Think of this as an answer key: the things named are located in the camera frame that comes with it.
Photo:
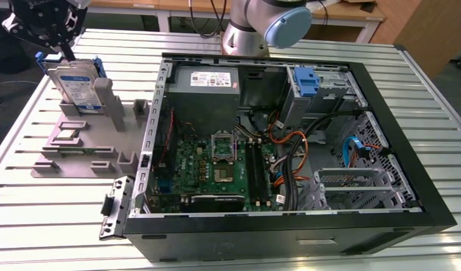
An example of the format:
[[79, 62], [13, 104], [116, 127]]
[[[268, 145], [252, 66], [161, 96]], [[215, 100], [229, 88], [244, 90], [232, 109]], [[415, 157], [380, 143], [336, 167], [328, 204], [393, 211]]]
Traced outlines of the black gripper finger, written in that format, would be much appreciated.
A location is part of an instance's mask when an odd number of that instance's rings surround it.
[[3, 27], [19, 39], [41, 47], [52, 48], [64, 56], [65, 25], [63, 21], [44, 15], [25, 20], [12, 15], [3, 21]]
[[64, 31], [64, 56], [67, 60], [76, 60], [72, 46], [76, 37], [81, 33], [88, 8], [68, 7]]

